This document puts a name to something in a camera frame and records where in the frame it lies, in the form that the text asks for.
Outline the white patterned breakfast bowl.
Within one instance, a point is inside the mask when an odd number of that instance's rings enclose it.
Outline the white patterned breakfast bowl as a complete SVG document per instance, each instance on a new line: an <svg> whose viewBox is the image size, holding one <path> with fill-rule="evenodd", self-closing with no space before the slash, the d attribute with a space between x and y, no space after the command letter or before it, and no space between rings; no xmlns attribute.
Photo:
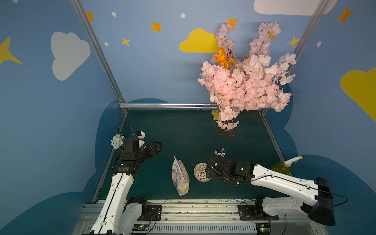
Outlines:
<svg viewBox="0 0 376 235"><path fill-rule="evenodd" d="M195 166L194 176L199 182L206 183L210 181L210 178L208 178L206 175L206 168L207 168L206 163L199 163Z"/></svg>

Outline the clear plastic oats bag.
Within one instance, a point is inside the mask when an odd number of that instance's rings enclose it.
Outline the clear plastic oats bag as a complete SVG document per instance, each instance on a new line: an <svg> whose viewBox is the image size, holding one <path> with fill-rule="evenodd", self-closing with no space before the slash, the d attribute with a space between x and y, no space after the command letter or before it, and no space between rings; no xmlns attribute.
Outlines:
<svg viewBox="0 0 376 235"><path fill-rule="evenodd" d="M176 159L175 156L172 164L171 177L180 196L183 196L189 192L190 178L188 172L182 161Z"/></svg>

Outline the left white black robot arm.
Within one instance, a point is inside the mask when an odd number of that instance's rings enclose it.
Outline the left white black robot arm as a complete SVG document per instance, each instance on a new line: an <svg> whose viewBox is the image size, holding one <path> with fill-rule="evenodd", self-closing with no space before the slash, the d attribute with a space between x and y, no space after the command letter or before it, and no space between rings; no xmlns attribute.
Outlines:
<svg viewBox="0 0 376 235"><path fill-rule="evenodd" d="M118 134L111 144L122 151L112 168L112 182L102 210L88 235L130 235L138 219L147 215L147 201L133 197L127 202L128 193L139 172L140 164L161 153L163 144L153 141L146 144L144 132L125 138Z"/></svg>

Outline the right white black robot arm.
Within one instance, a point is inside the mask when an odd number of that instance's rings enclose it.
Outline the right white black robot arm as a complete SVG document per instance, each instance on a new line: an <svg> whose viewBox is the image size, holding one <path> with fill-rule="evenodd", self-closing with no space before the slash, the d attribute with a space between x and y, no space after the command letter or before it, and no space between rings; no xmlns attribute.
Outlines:
<svg viewBox="0 0 376 235"><path fill-rule="evenodd" d="M336 224L334 194L325 178L296 178L245 160L232 162L221 155L210 158L205 172L209 179L220 179L233 185L250 184L285 194L281 198L262 196L256 200L255 209L265 215L306 215L322 225Z"/></svg>

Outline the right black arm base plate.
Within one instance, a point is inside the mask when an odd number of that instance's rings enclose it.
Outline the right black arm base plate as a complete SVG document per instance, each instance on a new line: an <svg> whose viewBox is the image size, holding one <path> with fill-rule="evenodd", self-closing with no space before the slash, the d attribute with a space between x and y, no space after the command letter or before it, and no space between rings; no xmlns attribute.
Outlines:
<svg viewBox="0 0 376 235"><path fill-rule="evenodd" d="M258 211L254 209L254 205L241 204L238 205L238 211L241 221L253 221L253 220L262 220L262 221L274 221L279 220L279 217L270 216L263 211Z"/></svg>

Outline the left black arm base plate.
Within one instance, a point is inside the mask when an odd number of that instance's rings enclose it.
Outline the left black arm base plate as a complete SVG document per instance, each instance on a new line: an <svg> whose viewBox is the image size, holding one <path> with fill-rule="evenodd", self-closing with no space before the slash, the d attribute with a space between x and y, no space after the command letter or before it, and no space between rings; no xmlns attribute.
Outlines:
<svg viewBox="0 0 376 235"><path fill-rule="evenodd" d="M162 216L161 205L148 205L143 207L142 215L138 221L160 221Z"/></svg>

